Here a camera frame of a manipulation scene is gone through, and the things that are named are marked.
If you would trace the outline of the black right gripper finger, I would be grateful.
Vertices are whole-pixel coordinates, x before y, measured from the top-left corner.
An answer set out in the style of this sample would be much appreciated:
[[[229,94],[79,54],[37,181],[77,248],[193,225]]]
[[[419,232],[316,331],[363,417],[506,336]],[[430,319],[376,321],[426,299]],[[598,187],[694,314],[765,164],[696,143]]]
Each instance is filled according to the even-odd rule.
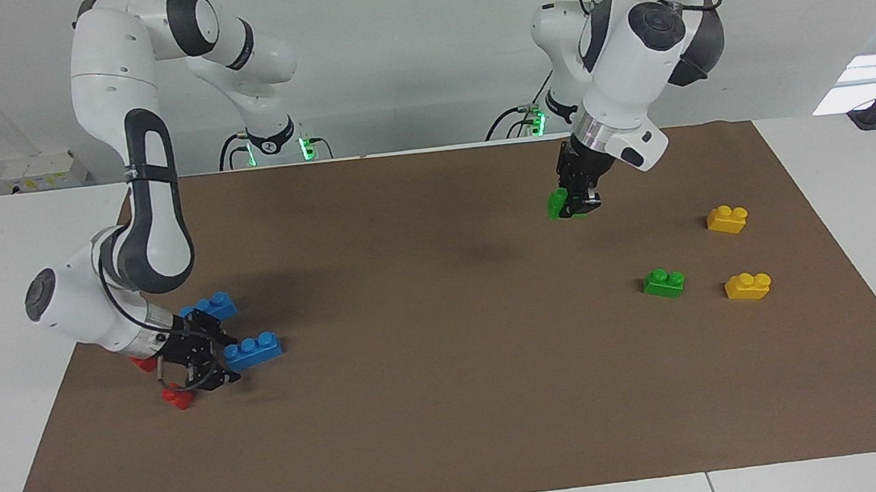
[[[220,318],[209,315],[208,312],[201,312],[199,316],[201,331],[206,337],[210,338],[212,343],[218,346],[219,349],[224,349],[227,346],[231,346],[231,344],[239,343],[239,339],[227,334],[222,329]]]
[[[213,362],[203,365],[196,372],[198,390],[215,390],[220,386],[236,382],[242,378],[241,372],[226,367],[224,363]]]

